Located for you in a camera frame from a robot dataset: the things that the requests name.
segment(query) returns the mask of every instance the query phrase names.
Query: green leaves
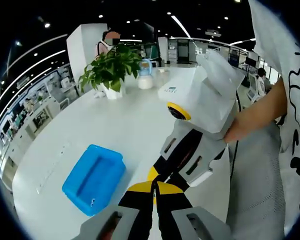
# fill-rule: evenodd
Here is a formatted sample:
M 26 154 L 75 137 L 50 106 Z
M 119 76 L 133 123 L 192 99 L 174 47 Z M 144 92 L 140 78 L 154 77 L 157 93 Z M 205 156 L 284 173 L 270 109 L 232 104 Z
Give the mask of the green leaves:
M 121 88 L 121 83 L 119 79 L 115 79 L 113 81 L 111 81 L 111 89 L 116 91 L 116 92 L 120 92 L 120 88 Z
M 103 85 L 106 87 L 106 89 L 109 89 L 110 87 L 109 81 L 106 80 L 103 81 Z
M 101 53 L 97 59 L 84 68 L 79 78 L 81 91 L 84 85 L 91 83 L 94 89 L 101 83 L 109 89 L 119 92 L 120 79 L 125 81 L 126 74 L 138 77 L 141 57 L 124 44 L 118 44 L 108 53 Z
M 127 72 L 129 75 L 131 75 L 131 71 L 132 71 L 131 66 L 130 66 L 130 65 L 125 65 L 125 67 L 126 67 L 126 72 Z

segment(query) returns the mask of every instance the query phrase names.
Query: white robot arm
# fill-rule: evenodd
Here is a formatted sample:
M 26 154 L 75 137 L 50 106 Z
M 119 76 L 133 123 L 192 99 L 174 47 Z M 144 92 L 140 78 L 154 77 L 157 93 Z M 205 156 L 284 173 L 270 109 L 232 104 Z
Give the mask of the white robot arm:
M 157 168 L 170 165 L 170 171 L 178 172 L 190 187 L 207 179 L 213 172 L 210 162 L 224 153 L 223 138 L 237 113 L 236 90 L 244 79 L 214 50 L 196 60 L 200 66 L 183 68 L 158 91 L 176 120 L 160 152 L 162 164 L 152 169 L 167 175 L 168 170 Z

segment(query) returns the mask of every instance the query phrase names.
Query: potted plant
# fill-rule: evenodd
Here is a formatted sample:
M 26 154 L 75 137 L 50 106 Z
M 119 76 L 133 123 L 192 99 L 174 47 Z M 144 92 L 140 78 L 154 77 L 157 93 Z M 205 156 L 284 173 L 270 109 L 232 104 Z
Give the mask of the potted plant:
M 87 83 L 94 89 L 104 90 L 108 99 L 122 97 L 125 92 L 125 76 L 138 76 L 141 57 L 129 47 L 118 44 L 107 53 L 101 53 L 84 68 L 84 74 L 79 78 L 81 91 Z
M 38 97 L 38 102 L 39 102 L 40 105 L 42 104 L 42 100 L 43 100 L 42 96 L 39 96 Z

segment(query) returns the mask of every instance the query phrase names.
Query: white flower pot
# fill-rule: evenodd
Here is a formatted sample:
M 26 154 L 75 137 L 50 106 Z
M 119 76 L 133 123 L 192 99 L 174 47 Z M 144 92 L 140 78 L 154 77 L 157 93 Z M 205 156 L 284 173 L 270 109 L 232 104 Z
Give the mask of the white flower pot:
M 120 91 L 117 92 L 115 90 L 112 90 L 110 87 L 109 89 L 106 88 L 106 86 L 101 83 L 100 86 L 102 87 L 106 97 L 108 99 L 114 100 L 114 99 L 119 99 L 122 98 L 124 94 L 126 94 L 126 86 L 125 83 L 120 79 L 120 83 L 121 83 L 121 87 L 120 87 Z

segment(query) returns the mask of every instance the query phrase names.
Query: blue container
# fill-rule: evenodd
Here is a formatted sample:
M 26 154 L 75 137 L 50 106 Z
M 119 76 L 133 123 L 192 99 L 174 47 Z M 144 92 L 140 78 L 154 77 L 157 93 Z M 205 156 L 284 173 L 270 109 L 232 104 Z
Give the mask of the blue container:
M 150 76 L 152 74 L 152 62 L 144 58 L 140 62 L 140 70 L 139 70 L 139 76 L 144 77 L 144 76 Z
M 65 180 L 62 191 L 84 214 L 93 216 L 108 205 L 125 169 L 120 153 L 90 145 Z

